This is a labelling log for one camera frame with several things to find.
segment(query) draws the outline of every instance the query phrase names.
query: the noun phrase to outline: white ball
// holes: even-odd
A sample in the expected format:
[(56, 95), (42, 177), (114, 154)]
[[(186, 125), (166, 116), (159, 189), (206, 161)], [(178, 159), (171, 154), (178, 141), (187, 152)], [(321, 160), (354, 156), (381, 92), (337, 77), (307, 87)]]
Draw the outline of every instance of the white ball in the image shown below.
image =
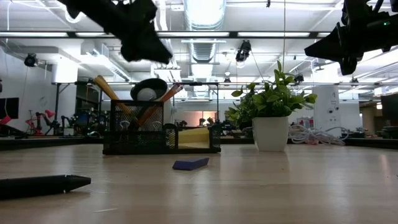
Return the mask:
[(143, 88), (137, 94), (137, 100), (139, 101), (155, 100), (156, 98), (156, 92), (151, 88)]

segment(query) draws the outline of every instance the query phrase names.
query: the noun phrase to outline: white column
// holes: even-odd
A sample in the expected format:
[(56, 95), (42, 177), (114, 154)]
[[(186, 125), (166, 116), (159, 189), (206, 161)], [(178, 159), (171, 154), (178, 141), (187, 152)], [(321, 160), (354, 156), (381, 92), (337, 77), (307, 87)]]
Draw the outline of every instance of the white column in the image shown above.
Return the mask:
[[(330, 86), (315, 86), (312, 92), (318, 95), (317, 102), (314, 105), (314, 125), (315, 128), (323, 131), (341, 126), (340, 119), (340, 103), (338, 87)], [(340, 137), (341, 130), (334, 129), (330, 134)]]
[[(55, 83), (70, 83), (77, 81), (78, 65), (67, 58), (62, 58), (53, 65), (53, 82)], [(69, 85), (64, 89), (58, 101), (58, 118), (62, 115), (70, 117), (75, 113), (76, 106), (76, 85)]]

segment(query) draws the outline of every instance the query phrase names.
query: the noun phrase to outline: white ceiling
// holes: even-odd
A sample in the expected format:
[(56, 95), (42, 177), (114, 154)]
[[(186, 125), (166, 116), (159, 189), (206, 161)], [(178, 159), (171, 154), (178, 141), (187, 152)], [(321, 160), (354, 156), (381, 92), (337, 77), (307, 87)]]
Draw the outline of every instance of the white ceiling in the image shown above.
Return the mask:
[[(340, 0), (288, 0), (284, 16), (284, 2), (281, 0), (271, 1), (270, 8), (265, 7), (266, 1), (255, 0), (227, 0), (223, 30), (236, 31), (283, 31), (284, 21), (288, 31), (331, 31), (341, 18), (341, 10), (333, 9), (340, 6)], [(102, 28), (88, 18), (83, 18), (79, 23), (72, 24), (65, 20), (65, 12), (59, 8), (57, 1), (42, 0), (13, 0), (13, 3), (7, 7), (10, 1), (0, 0), (0, 30), (75, 30), (75, 31), (98, 31)], [(169, 30), (186, 30), (184, 22), (184, 12), (182, 0), (166, 0), (167, 3), (167, 26)], [(389, 2), (386, 2), (382, 10), (388, 10)], [(44, 39), (12, 39), (11, 44), (21, 46), (55, 46), (63, 49), (73, 55), (79, 51), (83, 40), (44, 40)], [(243, 68), (236, 68), (234, 62), (230, 63), (223, 52), (228, 53), (228, 57), (234, 57), (235, 50), (240, 46), (242, 40), (228, 39), (225, 44), (218, 44), (217, 65), (213, 68), (213, 75), (224, 79), (225, 72), (231, 72), (231, 77), (238, 77), (240, 82), (259, 81), (260, 72), (263, 77), (273, 76), (273, 70), (276, 68), (275, 61), (283, 59), (285, 46), (284, 70), (289, 72), (304, 60), (313, 60), (304, 55), (304, 48), (314, 43), (314, 40), (277, 40), (277, 39), (252, 39), (251, 55)], [(178, 65), (181, 67), (181, 76), (187, 77), (190, 74), (190, 57), (187, 44), (182, 44), (180, 39), (172, 39), (172, 48)], [(110, 57), (125, 71), (129, 72), (134, 80), (142, 80), (150, 76), (151, 62), (126, 62), (119, 56), (119, 40), (95, 40), (95, 45), (106, 44), (112, 51)], [(395, 55), (395, 52), (389, 53), (386, 58)], [(381, 66), (395, 63), (394, 60), (384, 61), (374, 58), (368, 62), (359, 65), (354, 75), (360, 75), (365, 72), (377, 70)], [(299, 66), (299, 72), (302, 72), (306, 78), (313, 77), (312, 69), (308, 68), (310, 63), (303, 63)], [(100, 68), (92, 66), (93, 71), (102, 72)], [(90, 71), (81, 70), (81, 74), (87, 75)], [(364, 82), (377, 82), (381, 78), (394, 77), (398, 74), (395, 66), (391, 70), (371, 76)], [(340, 81), (349, 81), (351, 76), (341, 77)]]

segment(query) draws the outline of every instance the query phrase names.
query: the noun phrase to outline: potted plant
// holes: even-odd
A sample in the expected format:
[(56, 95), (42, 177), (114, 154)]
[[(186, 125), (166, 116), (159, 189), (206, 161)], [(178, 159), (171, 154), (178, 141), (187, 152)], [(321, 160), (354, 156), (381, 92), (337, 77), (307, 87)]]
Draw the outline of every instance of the potted plant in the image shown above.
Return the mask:
[[(236, 126), (252, 121), (254, 142), (260, 151), (284, 151), (289, 133), (288, 116), (304, 106), (312, 109), (310, 104), (317, 98), (315, 94), (305, 96), (304, 92), (293, 95), (288, 85), (294, 83), (294, 77), (284, 73), (280, 62), (277, 63), (274, 82), (265, 82), (264, 91), (257, 91), (255, 83), (247, 85), (241, 103), (226, 112)], [(235, 97), (242, 94), (243, 87), (232, 93)]]

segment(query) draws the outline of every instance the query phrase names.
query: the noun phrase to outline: cable bundle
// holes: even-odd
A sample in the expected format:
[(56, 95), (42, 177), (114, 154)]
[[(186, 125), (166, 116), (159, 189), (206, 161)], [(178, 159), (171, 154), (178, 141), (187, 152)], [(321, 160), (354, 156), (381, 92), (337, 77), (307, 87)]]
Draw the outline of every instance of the cable bundle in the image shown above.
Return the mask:
[[(293, 131), (294, 127), (299, 127), (301, 131)], [(340, 146), (344, 146), (344, 140), (348, 138), (348, 134), (346, 137), (340, 139), (328, 133), (329, 131), (337, 128), (340, 128), (342, 131), (346, 131), (348, 133), (348, 130), (342, 127), (334, 127), (325, 131), (321, 131), (320, 129), (306, 128), (302, 125), (295, 124), (289, 129), (289, 138), (292, 140), (293, 143), (296, 144), (319, 141), (322, 144), (337, 144)]]

